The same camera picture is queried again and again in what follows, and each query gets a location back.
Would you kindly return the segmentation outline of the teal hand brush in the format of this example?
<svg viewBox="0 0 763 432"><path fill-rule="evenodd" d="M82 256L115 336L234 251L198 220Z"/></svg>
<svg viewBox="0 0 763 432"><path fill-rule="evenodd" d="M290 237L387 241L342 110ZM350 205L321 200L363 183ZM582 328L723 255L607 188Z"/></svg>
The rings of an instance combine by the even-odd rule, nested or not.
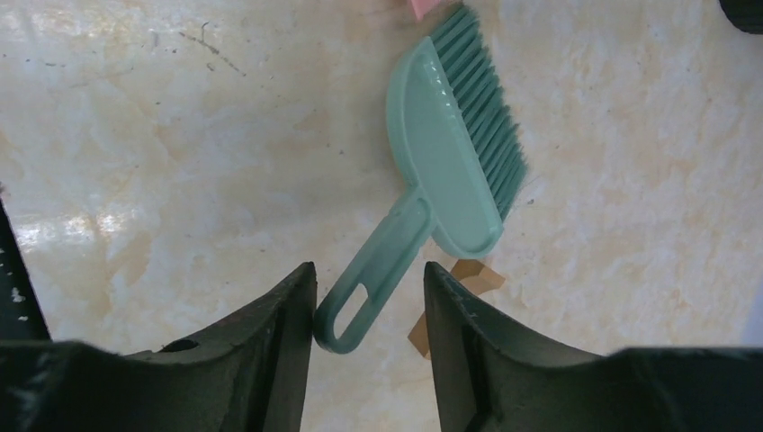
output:
<svg viewBox="0 0 763 432"><path fill-rule="evenodd" d="M386 97L390 149L407 188L318 306L313 334L354 351L432 239L486 256L528 171L478 15L461 5L398 61Z"/></svg>

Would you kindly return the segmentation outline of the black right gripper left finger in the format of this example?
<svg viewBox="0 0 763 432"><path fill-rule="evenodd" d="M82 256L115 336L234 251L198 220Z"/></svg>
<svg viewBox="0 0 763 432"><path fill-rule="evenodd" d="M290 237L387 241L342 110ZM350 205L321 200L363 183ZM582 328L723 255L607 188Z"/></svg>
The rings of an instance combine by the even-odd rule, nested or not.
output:
<svg viewBox="0 0 763 432"><path fill-rule="evenodd" d="M297 431L316 308L315 266L163 349L78 341L1 345L4 431Z"/></svg>

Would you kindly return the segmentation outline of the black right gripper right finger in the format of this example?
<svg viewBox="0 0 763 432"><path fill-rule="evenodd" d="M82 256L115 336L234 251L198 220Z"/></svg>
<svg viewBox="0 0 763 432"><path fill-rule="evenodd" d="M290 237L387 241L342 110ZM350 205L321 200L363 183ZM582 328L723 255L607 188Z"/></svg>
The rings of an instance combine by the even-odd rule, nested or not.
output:
<svg viewBox="0 0 763 432"><path fill-rule="evenodd" d="M441 265L424 274L444 431L759 431L758 347L629 347L595 355L528 328Z"/></svg>

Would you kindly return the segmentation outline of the pink dustpan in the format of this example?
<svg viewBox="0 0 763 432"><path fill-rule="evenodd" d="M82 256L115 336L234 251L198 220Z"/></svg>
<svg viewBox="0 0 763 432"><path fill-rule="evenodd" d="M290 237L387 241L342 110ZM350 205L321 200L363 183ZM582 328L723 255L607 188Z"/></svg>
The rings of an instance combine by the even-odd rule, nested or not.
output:
<svg viewBox="0 0 763 432"><path fill-rule="evenodd" d="M408 0L408 6L417 22L421 22L424 17L435 10L443 0Z"/></svg>

